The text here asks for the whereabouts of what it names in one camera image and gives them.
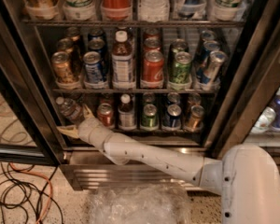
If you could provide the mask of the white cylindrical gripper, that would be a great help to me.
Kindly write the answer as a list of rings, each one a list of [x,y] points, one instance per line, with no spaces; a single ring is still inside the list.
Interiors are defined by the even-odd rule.
[[[76,125],[58,126],[57,130],[72,138],[80,138],[82,141],[95,146],[97,149],[103,149],[104,142],[106,138],[112,134],[112,131],[106,128],[100,120],[94,118],[93,113],[86,104],[83,105],[83,116],[85,120],[78,128]]]

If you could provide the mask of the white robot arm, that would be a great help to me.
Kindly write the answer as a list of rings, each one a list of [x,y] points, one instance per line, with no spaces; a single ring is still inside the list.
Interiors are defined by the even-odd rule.
[[[84,120],[58,131],[95,146],[114,162],[140,161],[221,197],[222,224],[280,224],[280,173],[256,145],[237,145],[223,159],[190,156],[115,133],[83,107]]]

